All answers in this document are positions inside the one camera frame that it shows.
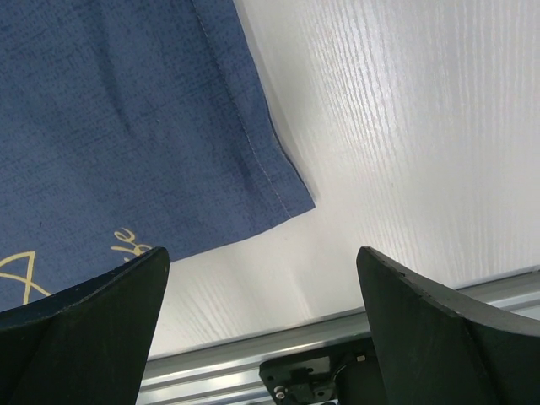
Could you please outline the blue fish placemat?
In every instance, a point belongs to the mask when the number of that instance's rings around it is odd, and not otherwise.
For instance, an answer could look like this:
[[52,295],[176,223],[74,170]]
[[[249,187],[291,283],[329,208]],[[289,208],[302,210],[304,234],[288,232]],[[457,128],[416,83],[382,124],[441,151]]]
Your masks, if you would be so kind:
[[231,1],[1,4],[1,307],[314,208]]

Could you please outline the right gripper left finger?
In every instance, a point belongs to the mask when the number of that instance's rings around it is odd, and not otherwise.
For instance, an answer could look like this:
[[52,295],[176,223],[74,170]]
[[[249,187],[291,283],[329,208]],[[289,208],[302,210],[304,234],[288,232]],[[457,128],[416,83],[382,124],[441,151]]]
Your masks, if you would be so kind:
[[170,269],[157,247],[1,314],[3,404],[134,404]]

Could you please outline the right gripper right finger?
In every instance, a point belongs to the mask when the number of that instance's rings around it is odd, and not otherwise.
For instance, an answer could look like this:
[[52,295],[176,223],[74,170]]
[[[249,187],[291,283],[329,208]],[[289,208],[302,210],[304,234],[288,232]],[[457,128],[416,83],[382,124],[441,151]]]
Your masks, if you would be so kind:
[[359,284],[391,404],[537,404],[539,322],[470,298],[371,247]]

